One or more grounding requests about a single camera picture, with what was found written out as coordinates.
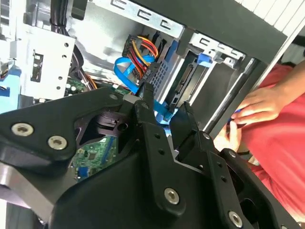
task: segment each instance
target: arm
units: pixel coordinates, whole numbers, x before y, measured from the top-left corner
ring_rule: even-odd
[[[281,110],[305,93],[305,61],[299,63],[282,81],[272,88],[260,88],[249,93],[232,115],[238,124],[273,120]]]

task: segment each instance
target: black wire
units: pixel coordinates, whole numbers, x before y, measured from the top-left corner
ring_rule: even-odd
[[[69,36],[66,30],[67,8],[68,8],[68,0],[51,0],[51,18],[50,18],[51,30],[53,32],[63,34],[65,36]],[[69,75],[73,76],[74,74],[76,74],[77,78],[81,79],[82,77],[79,76],[79,73],[83,64],[84,64],[84,59],[81,54],[81,51],[75,45],[73,49]]]

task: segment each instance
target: screw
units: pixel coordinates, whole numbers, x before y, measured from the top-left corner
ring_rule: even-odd
[[[149,106],[147,105],[147,103],[142,103],[142,107],[145,107],[146,109],[149,109]]]
[[[178,204],[179,203],[179,195],[178,193],[173,190],[172,188],[168,187],[164,190],[164,196],[167,199],[168,202],[171,204]]]
[[[112,99],[115,99],[115,100],[118,99],[118,97],[116,95],[113,95],[113,94],[110,94],[109,97],[112,98]]]
[[[27,123],[16,123],[11,127],[12,132],[17,136],[27,137],[33,134],[34,128]]]
[[[239,217],[239,215],[234,211],[229,211],[229,218],[230,221],[237,227],[242,228],[243,222],[242,219]]]
[[[209,136],[208,134],[203,133],[203,135],[204,135],[204,137],[205,137],[206,139],[210,139],[210,136]]]
[[[229,154],[230,154],[232,157],[236,157],[235,152],[233,152],[232,150],[229,151]]]
[[[48,140],[49,147],[56,150],[62,150],[67,147],[67,140],[62,136],[52,136]]]

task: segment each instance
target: orange wire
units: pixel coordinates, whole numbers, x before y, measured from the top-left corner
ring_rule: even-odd
[[[132,60],[131,56],[130,56],[130,55],[127,55],[127,57],[128,57],[129,59],[131,59],[131,61],[132,61],[132,63],[133,63],[133,60]],[[134,66],[136,67],[136,69],[138,70],[138,72],[139,72],[139,74],[140,74],[140,76],[141,76],[141,78],[142,78],[142,77],[143,77],[143,74],[142,74],[142,72],[141,72],[139,66],[138,66],[136,63],[133,63],[133,64],[134,64]]]
[[[97,89],[96,83],[93,81],[93,79],[88,74],[86,74],[86,76],[87,76],[88,80],[93,84],[93,87],[95,89]]]
[[[148,49],[154,55],[154,57],[157,57],[157,54],[149,46],[147,46],[146,44],[142,44],[142,46]]]
[[[149,39],[147,39],[145,37],[141,37],[141,36],[138,36],[138,38],[141,38],[144,42],[149,43],[153,47],[153,49],[156,51],[157,56],[159,55],[157,47]]]

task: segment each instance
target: wire bundle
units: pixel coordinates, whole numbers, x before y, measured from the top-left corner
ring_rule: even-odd
[[[51,0],[51,30],[53,32],[63,34],[65,36],[69,36],[66,30],[67,24],[67,8],[68,8],[68,0]],[[89,75],[87,75],[82,66],[84,64],[84,59],[81,54],[81,51],[75,45],[72,54],[71,68],[69,75],[74,76],[76,78],[81,79],[82,83],[88,88],[88,90],[96,89],[96,84],[91,79]]]
[[[148,49],[150,53],[157,58],[159,55],[157,47],[147,38],[138,36],[141,39],[141,46]],[[139,72],[140,78],[142,79],[144,73],[146,72],[147,68],[149,67],[149,63],[141,56],[140,51],[138,50],[136,43],[134,40],[131,41],[132,46],[130,47],[130,53],[127,54],[127,57],[132,61],[133,65]]]

